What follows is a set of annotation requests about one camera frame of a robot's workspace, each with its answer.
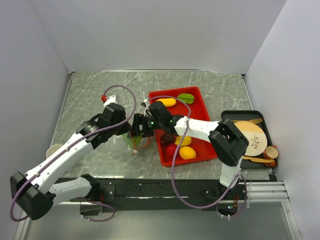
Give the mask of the green lettuce toy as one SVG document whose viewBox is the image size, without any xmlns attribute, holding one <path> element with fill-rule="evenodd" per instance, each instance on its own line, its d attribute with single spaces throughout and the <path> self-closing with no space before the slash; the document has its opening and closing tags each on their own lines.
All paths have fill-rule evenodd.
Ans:
<svg viewBox="0 0 320 240">
<path fill-rule="evenodd" d="M 132 136 L 131 133 L 128 132 L 125 135 L 124 139 L 126 140 L 126 143 L 130 148 L 135 149 L 135 148 L 138 148 L 140 146 L 140 143 L 142 141 L 142 136 L 141 135 Z"/>
</svg>

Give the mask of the clear zip bag orange zipper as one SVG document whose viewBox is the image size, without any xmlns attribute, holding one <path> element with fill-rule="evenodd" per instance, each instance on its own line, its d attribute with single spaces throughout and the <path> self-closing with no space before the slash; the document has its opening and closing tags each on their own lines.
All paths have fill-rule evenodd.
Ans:
<svg viewBox="0 0 320 240">
<path fill-rule="evenodd" d="M 125 153 L 137 154 L 141 149 L 147 148 L 151 142 L 151 137 L 132 136 L 131 132 L 116 135 L 113 138 L 114 145 Z"/>
</svg>

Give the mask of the yellow lemon toy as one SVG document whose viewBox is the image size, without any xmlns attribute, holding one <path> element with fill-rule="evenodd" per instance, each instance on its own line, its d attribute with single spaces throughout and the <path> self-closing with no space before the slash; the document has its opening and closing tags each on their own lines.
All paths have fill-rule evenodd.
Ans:
<svg viewBox="0 0 320 240">
<path fill-rule="evenodd" d="M 179 155 L 183 160 L 194 159 L 197 157 L 196 151 L 189 146 L 182 146 L 179 148 Z"/>
</svg>

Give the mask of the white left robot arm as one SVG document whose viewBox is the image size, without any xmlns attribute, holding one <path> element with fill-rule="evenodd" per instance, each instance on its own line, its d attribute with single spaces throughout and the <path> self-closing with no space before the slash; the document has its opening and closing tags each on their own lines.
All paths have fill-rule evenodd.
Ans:
<svg viewBox="0 0 320 240">
<path fill-rule="evenodd" d="M 100 183 L 89 174 L 59 184 L 56 181 L 84 155 L 113 135 L 127 133 L 130 128 L 123 106 L 113 102 L 106 105 L 102 113 L 84 121 L 45 161 L 25 174 L 17 171 L 10 177 L 13 203 L 29 218 L 38 220 L 61 202 L 76 198 L 99 199 Z"/>
</svg>

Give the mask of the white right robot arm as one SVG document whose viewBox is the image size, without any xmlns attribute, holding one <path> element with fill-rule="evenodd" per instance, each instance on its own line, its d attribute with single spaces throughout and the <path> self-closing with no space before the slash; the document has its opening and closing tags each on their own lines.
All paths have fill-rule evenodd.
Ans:
<svg viewBox="0 0 320 240">
<path fill-rule="evenodd" d="M 145 104 L 145 113 L 136 113 L 131 125 L 131 136 L 151 137 L 156 130 L 175 136 L 189 136 L 211 143 L 222 162 L 219 195 L 232 198 L 240 178 L 241 162 L 249 145 L 248 139 L 229 119 L 204 121 L 188 115 L 171 114 L 162 102 Z"/>
</svg>

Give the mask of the dark red fruit toy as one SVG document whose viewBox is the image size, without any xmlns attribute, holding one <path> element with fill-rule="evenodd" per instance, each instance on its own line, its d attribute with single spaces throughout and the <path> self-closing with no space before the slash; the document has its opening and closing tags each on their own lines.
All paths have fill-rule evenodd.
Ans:
<svg viewBox="0 0 320 240">
<path fill-rule="evenodd" d="M 160 137 L 160 143 L 166 146 L 170 144 L 174 144 L 175 141 L 176 141 L 176 137 L 172 134 L 164 133 Z"/>
</svg>

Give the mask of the yellow corn toy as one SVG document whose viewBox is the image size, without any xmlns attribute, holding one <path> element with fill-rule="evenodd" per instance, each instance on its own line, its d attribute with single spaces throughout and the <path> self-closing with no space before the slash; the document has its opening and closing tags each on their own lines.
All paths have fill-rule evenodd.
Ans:
<svg viewBox="0 0 320 240">
<path fill-rule="evenodd" d="M 173 107 L 177 101 L 174 98 L 160 98 L 156 100 L 157 102 L 161 102 L 166 108 Z"/>
</svg>

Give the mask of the red plastic bin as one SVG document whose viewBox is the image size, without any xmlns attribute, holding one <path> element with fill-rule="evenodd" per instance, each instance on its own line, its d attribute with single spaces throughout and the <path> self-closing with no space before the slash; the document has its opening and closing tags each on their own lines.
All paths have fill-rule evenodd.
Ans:
<svg viewBox="0 0 320 240">
<path fill-rule="evenodd" d="M 197 86 L 183 87 L 176 89 L 167 89 L 160 91 L 151 91 L 148 97 L 151 103 L 163 96 L 171 98 L 178 97 L 180 94 L 191 94 L 194 96 L 194 102 L 185 106 L 181 102 L 177 102 L 174 106 L 168 108 L 172 115 L 182 115 L 183 118 L 178 121 L 175 129 L 179 136 L 183 135 L 186 129 L 186 116 L 189 116 L 189 128 L 187 136 L 191 137 L 190 147 L 195 151 L 196 157 L 191 159 L 183 159 L 176 157 L 175 165 L 186 165 L 216 159 L 218 156 L 209 140 L 209 134 L 218 126 L 217 121 L 210 121 L 203 97 Z"/>
</svg>

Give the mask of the yellow pear toy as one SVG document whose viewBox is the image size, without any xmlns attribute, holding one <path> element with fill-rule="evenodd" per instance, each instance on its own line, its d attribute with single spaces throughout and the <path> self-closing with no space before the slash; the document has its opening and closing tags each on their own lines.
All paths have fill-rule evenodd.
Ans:
<svg viewBox="0 0 320 240">
<path fill-rule="evenodd" d="M 181 147 L 189 146 L 192 143 L 192 138 L 190 136 L 185 136 L 184 138 L 182 136 L 177 136 L 175 138 L 175 145 L 180 145 Z"/>
</svg>

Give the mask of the green ridged fruit toy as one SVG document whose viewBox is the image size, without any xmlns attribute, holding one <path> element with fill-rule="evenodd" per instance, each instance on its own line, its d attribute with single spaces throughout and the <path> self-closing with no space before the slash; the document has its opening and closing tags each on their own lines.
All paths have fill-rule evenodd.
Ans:
<svg viewBox="0 0 320 240">
<path fill-rule="evenodd" d="M 179 94 L 177 98 L 186 104 L 192 104 L 195 101 L 195 97 L 189 93 Z"/>
</svg>

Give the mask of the golden fork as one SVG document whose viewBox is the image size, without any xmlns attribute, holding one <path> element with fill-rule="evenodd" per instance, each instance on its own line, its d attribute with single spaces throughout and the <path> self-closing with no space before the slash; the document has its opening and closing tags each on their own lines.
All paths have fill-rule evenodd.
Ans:
<svg viewBox="0 0 320 240">
<path fill-rule="evenodd" d="M 259 123 L 263 122 L 263 119 L 262 118 L 256 118 L 256 119 L 250 119 L 248 121 L 253 123 L 253 124 L 259 124 Z"/>
</svg>

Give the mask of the beige decorated plate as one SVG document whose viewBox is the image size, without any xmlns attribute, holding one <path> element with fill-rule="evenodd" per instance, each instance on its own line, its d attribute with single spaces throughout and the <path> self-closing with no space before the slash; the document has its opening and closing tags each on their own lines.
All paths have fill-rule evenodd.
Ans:
<svg viewBox="0 0 320 240">
<path fill-rule="evenodd" d="M 258 125 L 245 120 L 237 121 L 234 124 L 249 142 L 245 155 L 255 157 L 262 154 L 268 145 L 264 131 Z"/>
</svg>

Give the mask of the brown small cup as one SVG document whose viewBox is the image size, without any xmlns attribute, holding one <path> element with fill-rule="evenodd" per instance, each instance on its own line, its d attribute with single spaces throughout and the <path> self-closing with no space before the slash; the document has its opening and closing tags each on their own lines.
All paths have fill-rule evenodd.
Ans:
<svg viewBox="0 0 320 240">
<path fill-rule="evenodd" d="M 279 156 L 279 152 L 277 150 L 277 147 L 272 145 L 272 146 L 267 146 L 263 151 L 262 155 L 267 160 L 274 160 Z"/>
</svg>

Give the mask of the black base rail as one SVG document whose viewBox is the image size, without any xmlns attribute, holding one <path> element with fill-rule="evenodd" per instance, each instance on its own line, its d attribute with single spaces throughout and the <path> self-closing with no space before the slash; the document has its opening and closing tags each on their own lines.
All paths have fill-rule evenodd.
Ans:
<svg viewBox="0 0 320 240">
<path fill-rule="evenodd" d="M 99 189 L 84 198 L 113 207 L 116 211 L 190 209 L 174 192 L 170 179 L 99 178 Z M 220 198 L 226 187 L 218 180 L 177 179 L 176 190 L 187 203 L 207 206 Z"/>
</svg>

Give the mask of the aluminium extrusion rail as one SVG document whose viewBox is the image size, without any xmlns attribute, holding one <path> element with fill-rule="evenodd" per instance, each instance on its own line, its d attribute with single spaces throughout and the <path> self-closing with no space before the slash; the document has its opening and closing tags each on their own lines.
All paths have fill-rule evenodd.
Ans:
<svg viewBox="0 0 320 240">
<path fill-rule="evenodd" d="M 252 203 L 289 202 L 290 198 L 283 181 L 247 182 L 247 201 Z"/>
</svg>

